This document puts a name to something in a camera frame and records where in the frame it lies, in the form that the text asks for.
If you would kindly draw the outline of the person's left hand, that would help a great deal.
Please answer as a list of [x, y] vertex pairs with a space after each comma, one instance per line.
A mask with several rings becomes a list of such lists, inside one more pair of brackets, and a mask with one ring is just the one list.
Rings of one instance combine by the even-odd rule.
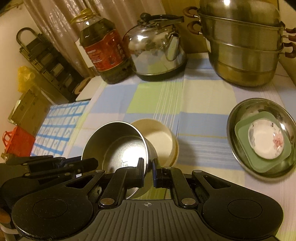
[[7, 224], [7, 223], [10, 223], [10, 222], [11, 222], [10, 215], [5, 210], [0, 208], [0, 223]]

